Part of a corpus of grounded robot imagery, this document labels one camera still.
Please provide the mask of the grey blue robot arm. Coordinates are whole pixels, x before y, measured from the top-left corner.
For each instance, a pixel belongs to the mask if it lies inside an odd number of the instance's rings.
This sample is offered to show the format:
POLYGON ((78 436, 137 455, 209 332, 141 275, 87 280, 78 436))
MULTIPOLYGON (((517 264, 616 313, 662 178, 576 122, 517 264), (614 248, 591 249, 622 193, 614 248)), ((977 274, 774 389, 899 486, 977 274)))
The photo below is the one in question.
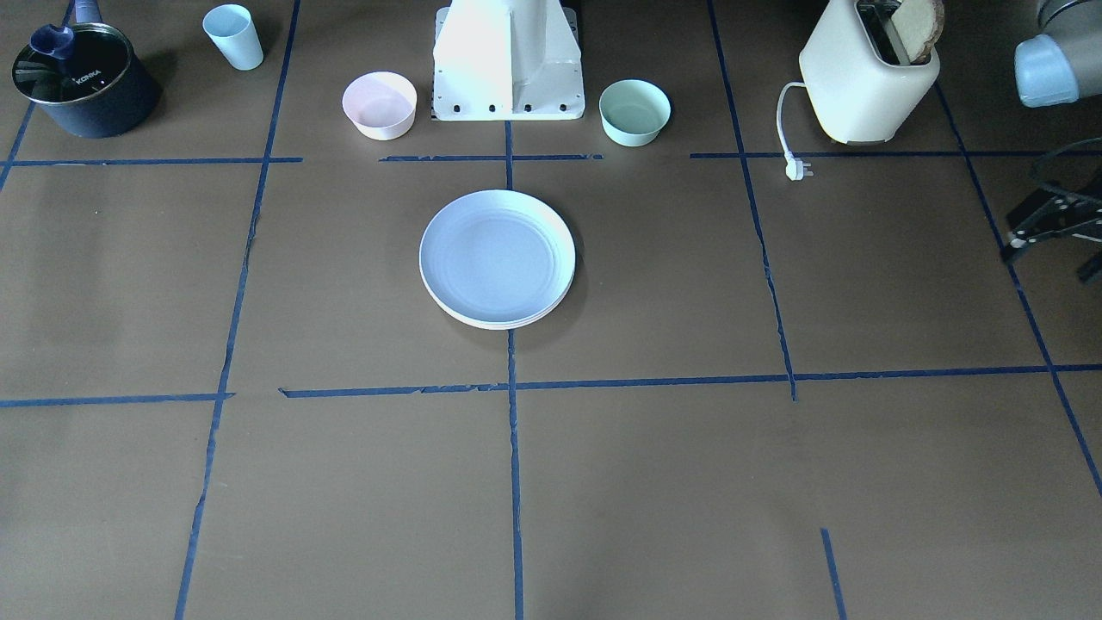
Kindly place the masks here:
POLYGON ((1101 3, 1038 1, 1038 34, 1015 48, 1014 74, 1028 109, 1101 94, 1101 3))

